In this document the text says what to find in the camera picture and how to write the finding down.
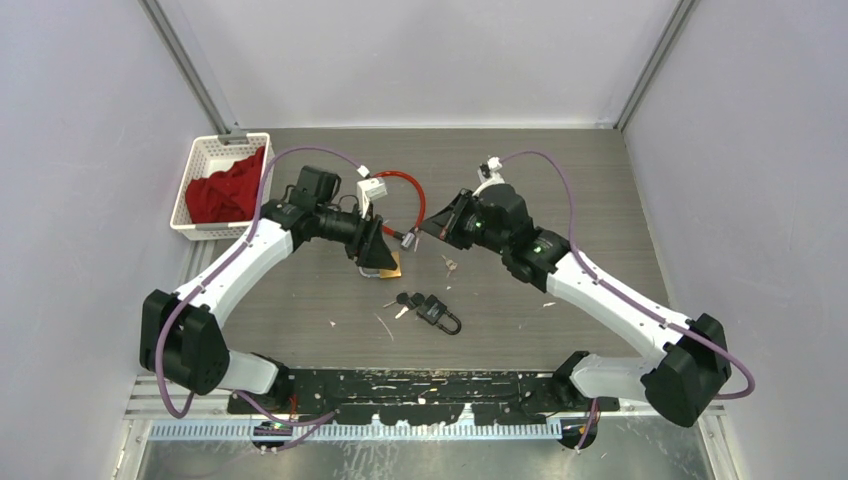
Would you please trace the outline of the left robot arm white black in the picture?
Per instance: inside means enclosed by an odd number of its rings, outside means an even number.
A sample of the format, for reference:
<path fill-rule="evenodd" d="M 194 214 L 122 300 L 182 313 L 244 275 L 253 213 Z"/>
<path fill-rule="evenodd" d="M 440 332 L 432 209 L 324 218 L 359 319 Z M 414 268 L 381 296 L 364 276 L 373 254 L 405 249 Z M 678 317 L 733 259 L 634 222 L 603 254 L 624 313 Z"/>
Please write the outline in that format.
<path fill-rule="evenodd" d="M 386 196 L 384 180 L 359 181 L 358 202 L 349 211 L 332 203 L 340 183 L 333 172 L 302 168 L 286 196 L 265 203 L 258 222 L 205 271 L 174 292 L 150 293 L 142 305 L 141 367 L 196 395 L 241 391 L 269 413 L 285 409 L 293 394 L 288 368 L 230 349 L 222 328 L 272 267 L 312 239 L 342 245 L 363 269 L 396 269 L 382 237 L 383 219 L 371 206 Z"/>

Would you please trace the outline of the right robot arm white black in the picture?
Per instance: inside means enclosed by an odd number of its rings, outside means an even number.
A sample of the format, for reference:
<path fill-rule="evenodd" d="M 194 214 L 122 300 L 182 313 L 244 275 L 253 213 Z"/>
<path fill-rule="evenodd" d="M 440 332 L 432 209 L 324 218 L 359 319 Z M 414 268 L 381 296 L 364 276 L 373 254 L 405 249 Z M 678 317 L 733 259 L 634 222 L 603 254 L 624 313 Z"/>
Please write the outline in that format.
<path fill-rule="evenodd" d="M 606 274 L 567 238 L 535 225 L 508 184 L 463 189 L 420 228 L 456 249 L 480 246 L 498 254 L 515 279 L 577 306 L 638 352 L 635 358 L 573 353 L 555 372 L 556 400 L 567 410 L 599 397 L 635 400 L 691 427 L 730 379 L 719 320 L 689 318 Z"/>

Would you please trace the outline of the black Kaijing padlock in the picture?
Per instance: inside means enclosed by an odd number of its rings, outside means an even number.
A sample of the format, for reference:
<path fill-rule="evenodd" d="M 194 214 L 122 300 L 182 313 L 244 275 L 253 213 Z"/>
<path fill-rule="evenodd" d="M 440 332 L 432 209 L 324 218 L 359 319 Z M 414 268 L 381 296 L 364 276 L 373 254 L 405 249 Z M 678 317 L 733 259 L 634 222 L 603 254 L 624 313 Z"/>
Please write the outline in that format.
<path fill-rule="evenodd" d="M 416 316 L 447 335 L 458 335 L 462 330 L 461 320 L 435 295 L 429 295 L 425 298 L 423 303 L 416 309 Z M 447 317 L 453 322 L 452 327 L 442 322 L 444 317 Z"/>

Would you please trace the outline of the black-headed key bunch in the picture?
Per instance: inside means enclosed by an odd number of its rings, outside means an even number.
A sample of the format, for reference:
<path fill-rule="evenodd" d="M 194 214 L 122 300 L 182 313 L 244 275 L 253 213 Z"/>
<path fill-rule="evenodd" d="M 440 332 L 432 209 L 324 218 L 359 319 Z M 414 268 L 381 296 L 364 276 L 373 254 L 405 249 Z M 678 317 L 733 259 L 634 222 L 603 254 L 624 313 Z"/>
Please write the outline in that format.
<path fill-rule="evenodd" d="M 384 305 L 384 308 L 388 308 L 393 305 L 398 305 L 400 310 L 394 316 L 395 319 L 401 318 L 403 315 L 410 311 L 417 310 L 425 301 L 425 296 L 421 293 L 408 293 L 401 292 L 396 295 L 395 299 L 388 304 Z"/>

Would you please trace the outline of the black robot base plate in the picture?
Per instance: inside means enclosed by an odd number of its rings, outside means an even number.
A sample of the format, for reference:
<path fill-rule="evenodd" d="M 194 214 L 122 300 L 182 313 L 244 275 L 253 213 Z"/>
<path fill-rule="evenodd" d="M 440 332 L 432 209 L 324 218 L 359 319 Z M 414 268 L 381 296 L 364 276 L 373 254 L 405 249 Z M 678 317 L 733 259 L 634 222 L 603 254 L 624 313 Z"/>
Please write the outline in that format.
<path fill-rule="evenodd" d="M 288 369 L 281 391 L 232 395 L 231 414 L 331 415 L 340 425 L 450 425 L 470 411 L 477 426 L 535 425 L 556 414 L 585 416 L 592 404 L 552 372 L 521 370 Z"/>

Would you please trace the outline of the brass padlock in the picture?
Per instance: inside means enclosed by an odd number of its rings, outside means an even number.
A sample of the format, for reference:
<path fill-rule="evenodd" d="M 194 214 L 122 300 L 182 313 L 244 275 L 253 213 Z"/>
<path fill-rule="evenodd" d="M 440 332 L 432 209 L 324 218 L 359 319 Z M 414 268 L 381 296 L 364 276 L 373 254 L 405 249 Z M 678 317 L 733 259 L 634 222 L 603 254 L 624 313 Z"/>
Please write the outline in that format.
<path fill-rule="evenodd" d="M 396 267 L 394 269 L 365 269 L 362 267 L 358 268 L 360 275 L 366 279 L 393 279 L 399 278 L 402 276 L 401 270 L 401 262 L 400 262 L 400 254 L 395 251 L 392 253 L 392 257 L 396 263 Z"/>

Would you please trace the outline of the small silver key bunch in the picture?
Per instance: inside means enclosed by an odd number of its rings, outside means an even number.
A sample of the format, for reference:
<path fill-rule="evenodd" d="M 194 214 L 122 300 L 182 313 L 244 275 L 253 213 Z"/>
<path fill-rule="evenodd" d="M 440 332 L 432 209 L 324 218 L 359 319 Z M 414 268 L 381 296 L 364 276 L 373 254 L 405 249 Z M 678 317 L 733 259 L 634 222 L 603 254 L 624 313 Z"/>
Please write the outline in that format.
<path fill-rule="evenodd" d="M 445 263 L 445 267 L 446 267 L 446 271 L 447 271 L 446 277 L 449 278 L 451 276 L 451 274 L 458 268 L 458 264 L 453 259 L 448 258 L 445 255 L 442 255 L 442 259 Z"/>

